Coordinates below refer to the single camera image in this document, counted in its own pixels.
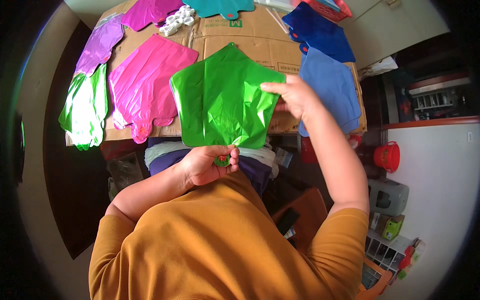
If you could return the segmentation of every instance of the green star foil balloon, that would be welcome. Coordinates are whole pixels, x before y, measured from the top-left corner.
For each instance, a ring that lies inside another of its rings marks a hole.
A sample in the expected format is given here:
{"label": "green star foil balloon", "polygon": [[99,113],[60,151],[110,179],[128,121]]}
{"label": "green star foil balloon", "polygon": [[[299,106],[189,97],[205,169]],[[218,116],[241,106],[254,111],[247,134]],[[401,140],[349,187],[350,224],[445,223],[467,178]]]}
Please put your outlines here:
{"label": "green star foil balloon", "polygon": [[261,148],[278,101],[261,90],[264,82],[284,83],[285,75],[249,59],[234,43],[173,74],[183,143]]}
{"label": "green star foil balloon", "polygon": [[68,89],[59,123],[79,150],[99,146],[107,115],[107,65],[101,64],[91,77],[77,74]]}

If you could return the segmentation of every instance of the person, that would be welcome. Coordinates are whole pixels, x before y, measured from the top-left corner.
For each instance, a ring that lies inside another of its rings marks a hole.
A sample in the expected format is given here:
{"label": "person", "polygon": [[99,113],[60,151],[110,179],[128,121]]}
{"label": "person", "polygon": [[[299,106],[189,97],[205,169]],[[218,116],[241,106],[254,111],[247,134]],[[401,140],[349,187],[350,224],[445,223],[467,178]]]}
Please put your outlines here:
{"label": "person", "polygon": [[[302,79],[261,87],[304,121],[334,200],[307,255],[276,228],[235,146],[197,147],[108,206],[90,262],[92,299],[355,298],[368,230],[363,167]],[[213,164],[227,154],[228,167]]]}

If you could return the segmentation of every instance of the cardboard box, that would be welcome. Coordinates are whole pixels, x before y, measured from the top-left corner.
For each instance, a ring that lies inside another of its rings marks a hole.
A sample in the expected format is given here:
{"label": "cardboard box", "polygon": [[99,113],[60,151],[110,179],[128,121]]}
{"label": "cardboard box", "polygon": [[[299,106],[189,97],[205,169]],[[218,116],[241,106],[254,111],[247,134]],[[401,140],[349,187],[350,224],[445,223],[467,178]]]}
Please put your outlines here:
{"label": "cardboard box", "polygon": [[370,228],[375,230],[382,238],[391,240],[400,233],[404,219],[404,215],[387,216],[370,213]]}
{"label": "cardboard box", "polygon": [[[112,13],[127,12],[136,2],[130,0],[108,11],[102,17]],[[266,6],[255,4],[253,12],[239,12],[237,20],[225,20],[220,15],[209,18],[195,17],[191,27],[182,26],[179,31],[168,39],[181,45],[192,48],[199,53],[197,61],[214,54],[229,42],[234,42],[238,49],[253,61],[285,74],[298,74],[300,71],[301,52],[299,43],[293,42],[281,27],[275,22],[266,10]],[[125,29],[124,38],[112,51],[108,61],[108,73],[120,65],[137,47],[146,41],[152,34],[158,33],[158,28],[150,24],[139,32],[130,28]],[[361,97],[361,89],[354,63],[346,63],[354,76],[355,87],[359,99],[362,115],[360,126],[353,132],[365,132],[367,122],[365,109]],[[112,108],[109,108],[105,122],[104,140],[130,139],[130,128],[116,130],[113,126]],[[274,113],[269,126],[269,133],[296,133],[298,121],[287,112]],[[165,127],[154,126],[151,136],[180,136],[180,122],[178,117],[171,125]]]}

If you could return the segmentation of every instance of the navy fabric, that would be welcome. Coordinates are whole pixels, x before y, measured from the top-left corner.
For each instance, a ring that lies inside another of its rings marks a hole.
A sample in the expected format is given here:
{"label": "navy fabric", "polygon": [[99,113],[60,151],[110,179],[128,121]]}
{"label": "navy fabric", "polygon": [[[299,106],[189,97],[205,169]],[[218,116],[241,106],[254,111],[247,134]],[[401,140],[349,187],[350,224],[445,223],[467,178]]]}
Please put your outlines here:
{"label": "navy fabric", "polygon": [[302,55],[299,76],[312,87],[344,133],[358,128],[361,111],[348,66],[311,48]]}
{"label": "navy fabric", "polygon": [[290,27],[290,38],[301,43],[300,50],[304,54],[304,48],[311,47],[339,62],[355,62],[343,28],[322,17],[307,3],[300,2],[282,20]]}
{"label": "navy fabric", "polygon": [[[148,138],[148,147],[165,142],[166,138]],[[155,175],[161,171],[180,162],[191,149],[172,151],[155,158],[150,164],[150,175]],[[255,158],[240,156],[239,168],[252,183],[257,194],[262,197],[272,173],[272,168],[262,164]]]}

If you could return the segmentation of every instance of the red basket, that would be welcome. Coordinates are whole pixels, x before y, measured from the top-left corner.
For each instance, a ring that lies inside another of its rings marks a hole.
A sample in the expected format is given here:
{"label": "red basket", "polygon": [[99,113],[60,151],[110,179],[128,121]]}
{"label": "red basket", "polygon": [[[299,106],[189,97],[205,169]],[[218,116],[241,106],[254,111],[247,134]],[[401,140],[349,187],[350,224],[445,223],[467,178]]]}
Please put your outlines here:
{"label": "red basket", "polygon": [[[303,0],[304,2],[308,3],[316,12],[332,20],[333,22],[340,22],[346,17],[351,18],[352,13],[348,6],[343,2],[343,0],[334,0],[335,4],[340,8],[340,12],[336,12],[328,6],[325,6],[318,2],[317,0]],[[301,1],[300,0],[293,0],[295,6],[297,6]]]}

